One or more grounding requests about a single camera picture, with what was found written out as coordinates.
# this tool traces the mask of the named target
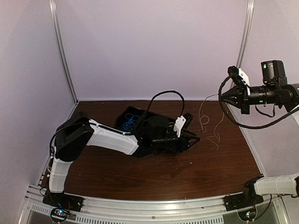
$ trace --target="black cable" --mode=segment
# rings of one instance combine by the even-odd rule
[[[269,207],[271,205],[271,202],[272,202],[272,195],[270,195],[270,202],[269,202],[267,208],[263,211],[263,213],[259,217],[254,219],[255,221],[258,220],[260,217],[262,217],[266,213],[266,211],[269,209]]]
[[[257,111],[259,114],[261,114],[261,115],[267,116],[267,117],[269,117],[269,118],[273,118],[273,117],[275,117],[275,104],[273,105],[273,111],[272,111],[272,112],[273,112],[273,115],[269,115],[269,114],[267,114],[267,113],[264,113],[264,112],[260,111],[256,105],[255,105],[255,108],[256,108],[256,111]]]
[[[146,111],[144,112],[144,114],[143,114],[143,117],[142,117],[142,120],[141,120],[139,129],[138,129],[138,130],[135,130],[134,133],[138,132],[138,131],[142,128],[142,126],[143,126],[143,124],[144,124],[144,122],[145,122],[146,115],[147,115],[148,112],[150,111],[150,107],[151,107],[151,105],[152,105],[154,99],[155,99],[156,97],[158,97],[158,96],[160,96],[160,95],[162,95],[162,94],[166,94],[166,93],[175,93],[175,94],[177,94],[177,95],[179,95],[179,96],[181,97],[181,99],[182,99],[182,111],[181,111],[180,116],[183,115],[183,112],[184,112],[184,109],[185,109],[185,99],[184,99],[184,97],[182,96],[182,94],[180,94],[178,91],[175,91],[175,90],[167,90],[167,91],[160,92],[160,93],[154,95],[154,97],[151,99],[151,101],[150,101],[150,103],[149,103],[149,106],[148,106],[147,110],[146,110]]]
[[[44,196],[44,197],[46,197],[46,195],[44,195],[44,194],[42,193],[42,190],[43,190],[43,189],[46,189],[46,188],[47,188],[47,187],[43,187],[43,188],[40,188],[40,189],[39,189],[39,193],[40,193],[42,196]]]
[[[147,112],[149,112],[150,107],[151,107],[151,105],[152,105],[154,99],[155,99],[156,97],[158,97],[158,96],[160,96],[160,95],[163,95],[163,94],[166,94],[166,93],[175,93],[175,94],[178,94],[178,95],[181,97],[183,106],[182,106],[182,111],[181,111],[180,116],[183,115],[183,112],[184,112],[184,109],[185,109],[185,99],[184,99],[184,97],[182,96],[182,94],[180,94],[179,92],[177,92],[177,91],[175,91],[175,90],[167,90],[167,91],[163,91],[163,92],[160,92],[160,93],[154,95],[154,97],[151,99],[151,101],[150,101],[150,103],[149,103],[148,109],[146,110],[146,114],[147,114]]]
[[[290,115],[292,115],[293,113],[299,111],[299,107],[295,108],[294,110],[286,113],[285,115],[281,116],[280,118],[278,118],[277,120],[275,121],[272,121],[266,125],[261,125],[261,126],[249,126],[249,125],[243,125],[243,124],[240,124],[238,122],[236,122],[232,117],[230,117],[230,115],[228,114],[228,112],[225,110],[224,108],[224,105],[223,105],[223,102],[222,102],[222,99],[221,99],[221,92],[222,92],[222,89],[224,87],[224,85],[228,82],[228,80],[231,78],[232,76],[228,76],[224,79],[224,81],[221,83],[220,85],[220,88],[219,88],[219,91],[218,91],[218,99],[219,99],[219,104],[220,104],[220,108],[222,109],[222,111],[224,112],[225,116],[231,121],[233,122],[235,125],[238,125],[240,127],[244,127],[244,128],[248,128],[248,129],[263,129],[263,128],[267,128],[267,127],[270,127],[272,125],[275,125],[277,124],[278,122],[282,121],[283,119],[289,117]]]

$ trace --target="wire bundle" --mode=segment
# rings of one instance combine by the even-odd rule
[[[124,123],[121,128],[125,131],[125,132],[131,132],[133,130],[133,128],[135,127],[135,123],[136,121],[140,118],[140,116],[138,115],[133,115],[131,113],[127,113],[125,115],[125,118],[128,120],[126,123]]]

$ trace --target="white cable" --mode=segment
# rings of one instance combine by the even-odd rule
[[[200,107],[199,107],[199,111],[198,111],[198,119],[199,119],[199,123],[200,123],[200,127],[201,127],[201,129],[200,129],[197,133],[199,133],[199,132],[205,133],[205,132],[206,132],[206,127],[205,127],[204,125],[207,125],[207,124],[210,122],[210,118],[209,118],[207,115],[200,116],[201,108],[202,108],[204,102],[206,102],[206,100],[207,100],[208,98],[213,97],[213,96],[217,96],[217,95],[218,95],[218,94],[213,94],[213,95],[211,95],[211,96],[208,96],[208,97],[206,97],[205,100],[201,103],[201,105],[200,105]],[[224,120],[224,113],[222,114],[221,121],[215,126],[215,128],[214,128],[214,130],[213,130],[213,134],[214,134],[214,135],[213,135],[213,136],[208,136],[208,137],[207,137],[207,139],[208,139],[210,142],[214,143],[214,144],[217,146],[217,149],[216,149],[216,150],[219,149],[219,146],[218,146],[217,142],[213,141],[211,138],[214,138],[214,137],[215,137],[215,138],[217,139],[218,143],[220,142],[220,135],[219,135],[219,133],[216,134],[216,128],[218,127],[218,125],[219,125],[223,120]]]

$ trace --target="thin wire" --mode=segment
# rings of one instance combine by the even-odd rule
[[[201,111],[201,108],[202,108],[204,102],[206,102],[206,100],[207,100],[208,98],[213,97],[213,96],[217,96],[217,94],[213,94],[213,95],[211,95],[211,96],[206,97],[206,98],[204,99],[204,101],[200,104],[200,107],[199,107],[199,111],[198,111],[198,120],[199,120],[199,123],[200,123],[200,127],[201,127],[201,130],[202,130],[202,133],[205,133],[205,132],[206,132],[206,127],[205,127],[204,125],[206,125],[206,124],[209,123],[210,118],[209,118],[208,116],[206,116],[206,115],[200,116],[200,111]],[[203,119],[203,118],[206,118],[206,119],[207,119],[207,121],[206,121],[205,123],[202,122],[202,119]]]
[[[218,124],[215,126],[215,128],[214,128],[214,130],[213,130],[214,136],[208,136],[208,137],[207,137],[207,139],[208,139],[209,141],[211,141],[212,143],[214,143],[214,144],[217,146],[217,149],[216,149],[216,150],[219,149],[219,146],[218,146],[218,144],[217,144],[215,141],[211,140],[211,138],[215,137],[215,138],[218,140],[218,143],[220,142],[220,135],[219,135],[218,132],[217,132],[217,135],[216,135],[215,131],[216,131],[216,128],[218,127],[218,125],[219,125],[223,120],[224,120],[224,113],[222,113],[221,121],[218,122]]]
[[[205,133],[205,132],[206,132],[206,127],[205,127],[204,125],[207,125],[207,124],[210,122],[210,118],[209,118],[209,116],[207,116],[207,115],[202,115],[202,116],[200,116],[201,108],[202,108],[204,102],[206,102],[206,100],[207,100],[208,98],[213,97],[213,96],[217,96],[217,95],[218,95],[218,94],[213,94],[213,95],[211,95],[211,96],[206,97],[206,98],[204,99],[204,101],[200,104],[199,111],[198,111],[198,119],[199,119],[199,123],[200,123],[200,127],[201,127],[201,129],[200,129],[197,133],[199,133],[199,132],[201,132],[201,133]],[[219,135],[219,133],[216,133],[216,129],[217,129],[217,127],[219,126],[219,124],[220,124],[223,120],[224,120],[224,113],[223,113],[223,115],[222,115],[221,121],[218,122],[218,124],[215,126],[215,128],[214,128],[214,130],[213,130],[213,134],[214,134],[214,135],[213,135],[213,136],[208,136],[208,137],[207,137],[207,139],[208,139],[210,142],[214,143],[214,144],[217,146],[217,149],[216,149],[216,150],[219,149],[219,146],[218,146],[217,142],[216,142],[216,141],[213,141],[211,138],[214,138],[214,137],[215,137],[215,138],[217,139],[218,143],[220,142],[220,135]]]
[[[270,202],[269,202],[267,208],[262,212],[262,214],[259,217],[255,218],[254,220],[258,220],[260,217],[262,217],[266,213],[266,211],[269,209],[269,207],[271,205],[271,202],[272,202],[272,195],[270,195]]]

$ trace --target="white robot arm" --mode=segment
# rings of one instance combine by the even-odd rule
[[[191,120],[188,113],[175,121],[156,115],[141,121],[134,133],[128,133],[102,125],[80,112],[57,129],[49,170],[50,193],[64,191],[68,170],[85,146],[109,148],[135,157],[181,153],[199,141],[196,134],[186,130]]]

